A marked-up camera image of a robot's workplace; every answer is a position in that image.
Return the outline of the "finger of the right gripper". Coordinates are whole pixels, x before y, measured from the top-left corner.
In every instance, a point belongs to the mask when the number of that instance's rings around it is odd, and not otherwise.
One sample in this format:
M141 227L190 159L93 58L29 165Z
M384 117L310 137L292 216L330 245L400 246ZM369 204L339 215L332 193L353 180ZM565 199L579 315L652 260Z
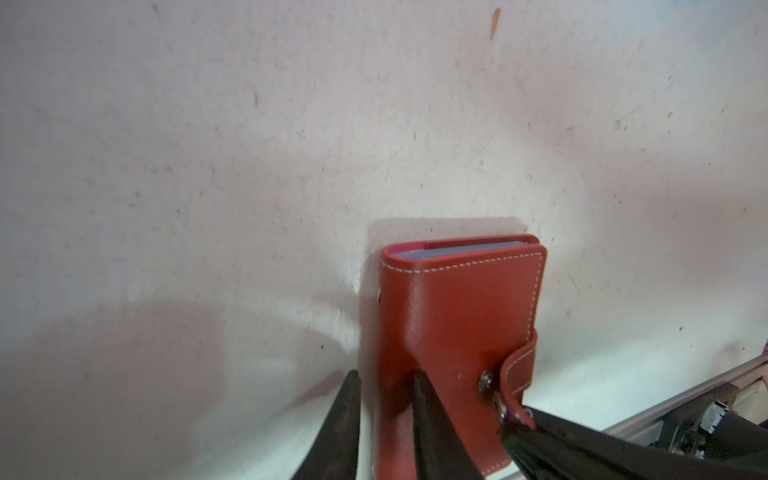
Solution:
M527 479L765 479L766 469L636 445L533 409L532 425L501 428L504 449Z

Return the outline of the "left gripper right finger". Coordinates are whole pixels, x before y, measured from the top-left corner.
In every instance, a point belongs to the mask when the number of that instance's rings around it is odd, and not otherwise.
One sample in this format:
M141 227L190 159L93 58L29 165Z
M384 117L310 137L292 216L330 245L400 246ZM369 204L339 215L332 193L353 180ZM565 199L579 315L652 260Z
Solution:
M414 374L411 396L417 478L481 480L426 372Z

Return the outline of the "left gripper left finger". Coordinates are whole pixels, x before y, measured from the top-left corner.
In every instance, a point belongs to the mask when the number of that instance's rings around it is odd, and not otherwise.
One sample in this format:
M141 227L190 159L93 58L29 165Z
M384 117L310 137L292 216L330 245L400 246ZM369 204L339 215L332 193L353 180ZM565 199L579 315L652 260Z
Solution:
M293 480L355 480L362 405L361 379L349 371Z

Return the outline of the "red leather card holder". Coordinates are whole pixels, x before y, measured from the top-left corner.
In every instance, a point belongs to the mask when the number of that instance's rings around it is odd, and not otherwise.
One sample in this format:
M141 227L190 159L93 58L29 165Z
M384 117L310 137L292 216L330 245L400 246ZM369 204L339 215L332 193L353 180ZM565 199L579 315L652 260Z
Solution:
M378 297L374 475L417 475L410 383L425 372L479 471L511 460L500 397L519 412L531 385L547 252L529 234L417 241L383 248Z

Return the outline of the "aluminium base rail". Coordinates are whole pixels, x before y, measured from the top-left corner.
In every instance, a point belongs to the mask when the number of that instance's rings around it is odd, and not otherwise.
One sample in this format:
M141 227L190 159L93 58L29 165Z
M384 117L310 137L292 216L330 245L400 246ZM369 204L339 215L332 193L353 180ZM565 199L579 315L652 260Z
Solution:
M767 383L760 355L602 433L677 455L767 470L767 422L746 417L746 402Z

